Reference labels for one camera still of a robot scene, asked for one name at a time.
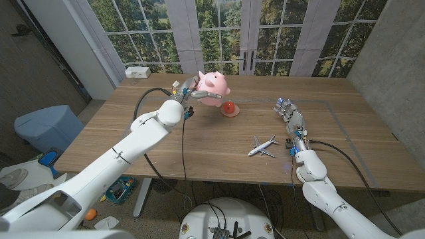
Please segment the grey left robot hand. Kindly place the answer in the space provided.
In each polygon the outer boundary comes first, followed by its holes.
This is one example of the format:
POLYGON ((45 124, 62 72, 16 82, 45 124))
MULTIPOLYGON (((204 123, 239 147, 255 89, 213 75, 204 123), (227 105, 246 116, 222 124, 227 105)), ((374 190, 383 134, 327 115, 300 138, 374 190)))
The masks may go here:
POLYGON ((198 76, 194 76, 192 78, 186 79, 182 84, 178 81, 174 81, 172 84, 172 94, 174 100, 178 101, 182 106, 184 106, 189 97, 194 99, 201 98, 216 98, 221 99, 222 95, 209 92, 206 90, 197 90, 197 85, 200 82, 200 78, 198 76))

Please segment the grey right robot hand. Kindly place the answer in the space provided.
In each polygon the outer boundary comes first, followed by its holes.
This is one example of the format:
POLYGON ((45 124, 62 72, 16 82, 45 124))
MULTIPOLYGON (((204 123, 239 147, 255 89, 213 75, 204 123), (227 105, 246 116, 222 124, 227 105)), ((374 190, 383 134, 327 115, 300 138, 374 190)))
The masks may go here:
POLYGON ((279 98, 274 111, 286 123, 286 131, 292 139, 297 137, 304 138, 307 135, 304 117, 290 99, 279 98))

